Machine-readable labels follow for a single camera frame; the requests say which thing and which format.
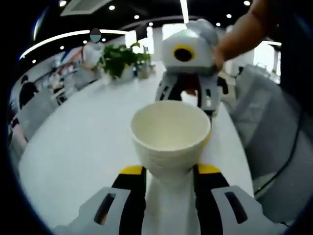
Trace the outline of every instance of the black cable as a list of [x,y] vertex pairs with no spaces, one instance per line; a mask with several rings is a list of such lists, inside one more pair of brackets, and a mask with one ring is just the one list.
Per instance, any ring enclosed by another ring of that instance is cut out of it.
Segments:
[[292,145],[292,149],[290,152],[290,155],[287,159],[287,161],[285,162],[285,164],[278,170],[278,172],[276,172],[276,174],[270,178],[265,184],[263,184],[261,187],[258,188],[258,190],[256,190],[254,192],[254,195],[256,196],[258,193],[260,193],[266,186],[268,186],[274,179],[276,179],[285,169],[286,167],[290,164],[290,162],[293,159],[293,155],[297,146],[297,142],[298,142],[298,137],[299,137],[299,133],[300,133],[300,129],[301,129],[301,124],[302,124],[302,120],[303,120],[303,114],[304,114],[304,110],[303,108],[301,108],[300,111],[300,116],[299,116],[299,120],[298,120],[298,126],[297,126],[297,130],[295,133],[295,137],[294,137],[294,141],[293,141],[293,145]]

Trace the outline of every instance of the table surface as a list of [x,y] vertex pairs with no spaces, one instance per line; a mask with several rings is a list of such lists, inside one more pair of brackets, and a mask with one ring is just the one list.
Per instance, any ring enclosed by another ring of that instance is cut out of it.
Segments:
[[[48,227],[70,223],[121,169],[139,163],[129,124],[136,110],[154,101],[163,70],[127,84],[98,80],[71,96],[37,130],[19,171],[27,198]],[[246,156],[223,104],[212,126],[201,162],[215,165],[230,185],[253,196]]]

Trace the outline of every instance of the desk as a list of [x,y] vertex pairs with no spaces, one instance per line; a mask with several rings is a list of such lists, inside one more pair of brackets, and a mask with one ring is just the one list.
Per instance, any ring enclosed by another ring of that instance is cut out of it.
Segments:
[[[129,124],[138,109],[154,101],[162,72],[157,68],[148,79],[120,85],[98,80],[60,106],[35,133],[20,162],[21,183],[50,228],[70,223],[121,169],[139,163]],[[246,156],[223,105],[201,160],[253,195]]]

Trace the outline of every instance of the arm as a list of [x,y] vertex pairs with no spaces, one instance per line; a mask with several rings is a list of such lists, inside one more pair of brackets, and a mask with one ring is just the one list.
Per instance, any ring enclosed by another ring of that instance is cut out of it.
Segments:
[[233,30],[221,39],[216,50],[223,61],[257,47],[279,23],[277,12],[273,11],[270,1],[273,0],[254,0],[248,13],[240,17]]

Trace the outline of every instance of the potted plant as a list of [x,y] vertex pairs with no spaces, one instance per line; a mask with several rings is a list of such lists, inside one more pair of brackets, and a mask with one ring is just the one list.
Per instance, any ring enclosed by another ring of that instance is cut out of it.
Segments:
[[142,61],[150,59],[148,54],[133,52],[133,47],[139,46],[139,43],[132,44],[130,48],[127,48],[126,45],[106,46],[99,64],[112,80],[130,80],[134,77],[134,67],[137,67]]

